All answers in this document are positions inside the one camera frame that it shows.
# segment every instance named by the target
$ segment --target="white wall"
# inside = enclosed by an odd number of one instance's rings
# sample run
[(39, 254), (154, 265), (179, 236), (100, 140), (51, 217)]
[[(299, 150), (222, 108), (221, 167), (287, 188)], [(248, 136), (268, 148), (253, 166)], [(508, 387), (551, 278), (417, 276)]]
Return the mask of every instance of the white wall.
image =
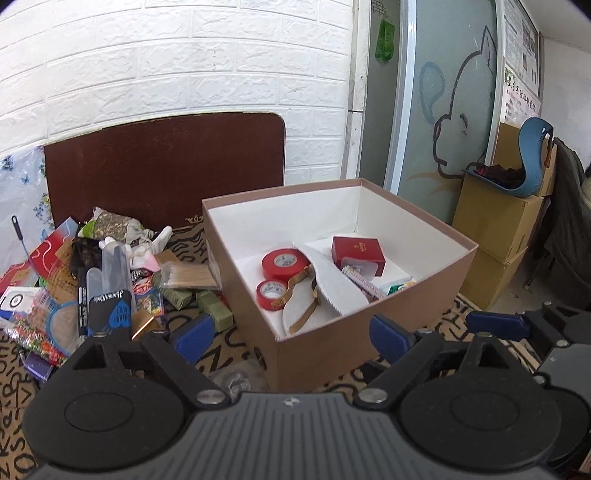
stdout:
[(541, 116), (587, 167), (591, 163), (591, 54), (544, 39)]
[(340, 175), (352, 0), (15, 0), (0, 15), (0, 157), (108, 125), (274, 111), (285, 182)]

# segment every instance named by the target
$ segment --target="door frame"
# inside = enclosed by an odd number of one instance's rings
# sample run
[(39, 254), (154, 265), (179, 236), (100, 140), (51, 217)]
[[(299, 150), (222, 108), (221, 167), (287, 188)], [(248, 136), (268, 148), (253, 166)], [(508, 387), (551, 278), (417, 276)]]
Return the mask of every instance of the door frame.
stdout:
[(404, 25), (404, 28), (400, 28), (396, 102), (384, 180), (384, 189), (393, 193), (398, 193), (402, 176), (410, 107), (413, 101), (414, 60), (417, 51), (417, 0), (401, 0), (400, 7), (400, 25), (401, 27)]
[[(486, 148), (485, 164), (490, 165), (495, 150), (496, 138), (501, 121), (502, 92), (505, 81), (505, 5), (504, 0), (495, 0), (497, 71), (495, 84), (495, 105), (492, 111), (491, 132)], [(361, 163), (361, 141), (365, 120), (365, 99), (369, 67), (369, 28), (371, 2), (353, 0), (353, 29), (351, 41), (351, 64), (349, 76), (349, 101), (345, 130), (345, 147), (341, 178), (353, 179), (359, 176)], [(400, 51), (398, 55), (398, 80), (392, 134), (388, 151), (388, 163), (384, 189), (398, 193), (402, 176), (402, 165), (406, 152), (410, 109), (413, 99), (415, 54), (417, 48), (417, 0), (401, 0)]]

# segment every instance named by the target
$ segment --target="blue gripper pad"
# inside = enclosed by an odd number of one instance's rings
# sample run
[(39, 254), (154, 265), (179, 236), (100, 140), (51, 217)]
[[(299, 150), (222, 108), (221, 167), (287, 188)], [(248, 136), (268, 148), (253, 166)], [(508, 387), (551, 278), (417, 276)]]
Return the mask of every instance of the blue gripper pad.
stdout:
[(379, 313), (369, 321), (369, 339), (379, 354), (390, 364), (417, 343), (417, 338), (412, 333)]
[(530, 327), (525, 324), (521, 315), (471, 312), (466, 316), (466, 326), (472, 333), (489, 332), (497, 338), (514, 342), (530, 336)]
[(180, 356), (195, 365), (212, 344), (214, 335), (213, 319), (203, 313), (173, 331), (168, 341)]

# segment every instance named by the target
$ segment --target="red jewelry box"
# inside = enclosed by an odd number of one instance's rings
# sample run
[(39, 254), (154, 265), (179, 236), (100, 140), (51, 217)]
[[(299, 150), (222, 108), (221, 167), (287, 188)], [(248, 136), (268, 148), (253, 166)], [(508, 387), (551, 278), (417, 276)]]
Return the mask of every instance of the red jewelry box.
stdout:
[(341, 270), (344, 258), (354, 258), (378, 264), (376, 277), (381, 277), (386, 266), (386, 259), (377, 238), (355, 238), (336, 236), (333, 238), (332, 257), (335, 265)]

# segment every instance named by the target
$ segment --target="open box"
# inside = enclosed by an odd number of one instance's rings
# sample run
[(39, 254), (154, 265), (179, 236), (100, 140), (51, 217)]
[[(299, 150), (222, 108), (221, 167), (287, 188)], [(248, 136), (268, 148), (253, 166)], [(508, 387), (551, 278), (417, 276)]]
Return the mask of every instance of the open box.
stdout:
[[(362, 179), (295, 185), (203, 201), (210, 266), (241, 336), (277, 391), (309, 391), (377, 356), (369, 320), (383, 313), (408, 330), (440, 318), (459, 291), (477, 244), (418, 207)], [(283, 336), (281, 312), (261, 309), (262, 258), (294, 243), (330, 258), (334, 235), (377, 238), (417, 283), (322, 327)]]

